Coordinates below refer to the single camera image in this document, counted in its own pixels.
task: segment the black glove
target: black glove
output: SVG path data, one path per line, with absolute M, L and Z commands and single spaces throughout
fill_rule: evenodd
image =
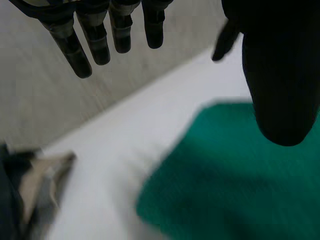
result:
M 212 60 L 244 34 L 242 65 L 256 121 L 270 141 L 294 146 L 311 130 L 320 103 L 320 3 L 222 0 L 228 18 Z

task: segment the green cloth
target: green cloth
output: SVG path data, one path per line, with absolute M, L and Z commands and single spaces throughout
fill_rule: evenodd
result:
M 319 240 L 320 122 L 284 147 L 261 134 L 251 104 L 204 109 L 136 211 L 175 240 Z

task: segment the dark fabric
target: dark fabric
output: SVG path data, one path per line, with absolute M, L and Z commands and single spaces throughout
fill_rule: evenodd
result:
M 257 123 L 271 141 L 301 143 L 320 102 L 320 2 L 223 0 L 229 19 L 212 57 L 219 61 L 244 33 L 242 64 Z
M 33 151 L 9 153 L 0 148 L 0 236 L 4 240 L 22 239 L 23 201 L 18 192 L 21 178 L 31 167 Z
M 145 182 L 137 214 L 173 240 L 320 239 L 320 121 L 279 146 L 252 104 L 204 109 Z

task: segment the white surface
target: white surface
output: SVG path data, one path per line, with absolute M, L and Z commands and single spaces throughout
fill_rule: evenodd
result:
M 164 238 L 135 214 L 142 183 L 203 105 L 250 98 L 241 42 L 219 64 L 206 51 L 44 151 L 78 158 L 50 239 Z

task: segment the black robotic finger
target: black robotic finger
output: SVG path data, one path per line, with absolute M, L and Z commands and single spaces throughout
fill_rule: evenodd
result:
M 42 22 L 42 24 L 49 30 L 74 73 L 81 79 L 91 76 L 91 65 L 73 27 L 74 18 L 64 23 Z
M 110 62 L 107 32 L 104 19 L 107 15 L 109 0 L 79 1 L 76 15 L 96 64 Z
M 212 55 L 213 61 L 220 61 L 232 49 L 239 33 L 238 27 L 231 21 L 227 21 L 217 39 Z
M 110 22 L 115 49 L 125 54 L 131 49 L 131 14 L 141 0 L 111 0 L 109 7 Z
M 146 40 L 151 49 L 164 42 L 165 9 L 173 0 L 142 0 Z

